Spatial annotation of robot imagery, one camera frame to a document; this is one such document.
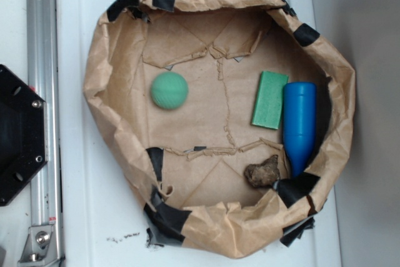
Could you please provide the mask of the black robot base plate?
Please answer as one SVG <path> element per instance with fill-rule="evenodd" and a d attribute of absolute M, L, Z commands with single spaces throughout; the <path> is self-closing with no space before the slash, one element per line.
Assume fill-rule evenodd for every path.
<path fill-rule="evenodd" d="M 46 102 L 1 65 L 1 206 L 46 164 Z"/>

